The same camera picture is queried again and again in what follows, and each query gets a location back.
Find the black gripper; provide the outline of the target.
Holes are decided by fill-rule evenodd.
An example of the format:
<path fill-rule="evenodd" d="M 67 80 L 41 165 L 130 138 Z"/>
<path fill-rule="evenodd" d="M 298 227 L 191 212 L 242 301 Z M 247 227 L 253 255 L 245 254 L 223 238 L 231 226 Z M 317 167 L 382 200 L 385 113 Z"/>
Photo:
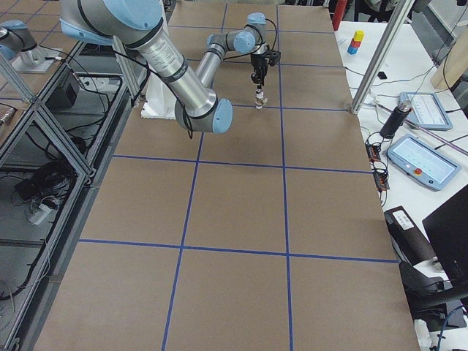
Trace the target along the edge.
<path fill-rule="evenodd" d="M 265 54 L 262 53 L 251 54 L 250 61 L 253 67 L 253 83 L 256 85 L 256 89 L 262 88 L 264 86 L 264 76 L 266 76 L 268 72 L 268 60 Z"/>

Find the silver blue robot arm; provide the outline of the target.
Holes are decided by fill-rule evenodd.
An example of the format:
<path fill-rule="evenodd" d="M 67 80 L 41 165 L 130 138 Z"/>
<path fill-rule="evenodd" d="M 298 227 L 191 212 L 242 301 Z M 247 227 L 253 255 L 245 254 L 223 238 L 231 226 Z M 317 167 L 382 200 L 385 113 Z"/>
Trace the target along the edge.
<path fill-rule="evenodd" d="M 229 51 L 261 55 L 266 50 L 266 18 L 249 14 L 237 31 L 213 34 L 197 69 L 171 42 L 163 29 L 158 1 L 61 1 L 61 30 L 69 37 L 96 45 L 111 45 L 118 37 L 136 50 L 176 96 L 175 119 L 188 132 L 225 133 L 233 106 L 210 88 L 217 68 Z"/>

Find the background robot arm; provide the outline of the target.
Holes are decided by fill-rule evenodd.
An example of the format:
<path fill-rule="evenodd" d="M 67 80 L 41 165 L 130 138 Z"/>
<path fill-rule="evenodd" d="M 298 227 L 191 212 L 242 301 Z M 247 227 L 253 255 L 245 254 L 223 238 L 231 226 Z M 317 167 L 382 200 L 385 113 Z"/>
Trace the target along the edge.
<path fill-rule="evenodd" d="M 47 60 L 48 50 L 40 47 L 21 20 L 1 23 L 1 55 L 22 73 L 46 73 L 53 60 Z"/>

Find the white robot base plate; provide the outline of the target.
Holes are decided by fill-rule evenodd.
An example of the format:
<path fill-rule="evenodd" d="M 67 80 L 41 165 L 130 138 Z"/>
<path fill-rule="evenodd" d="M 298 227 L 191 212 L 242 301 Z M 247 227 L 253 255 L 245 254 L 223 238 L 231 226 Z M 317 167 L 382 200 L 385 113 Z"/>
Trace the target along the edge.
<path fill-rule="evenodd" d="M 143 118 L 175 120 L 175 95 L 156 76 L 149 78 L 145 103 L 141 110 Z"/>

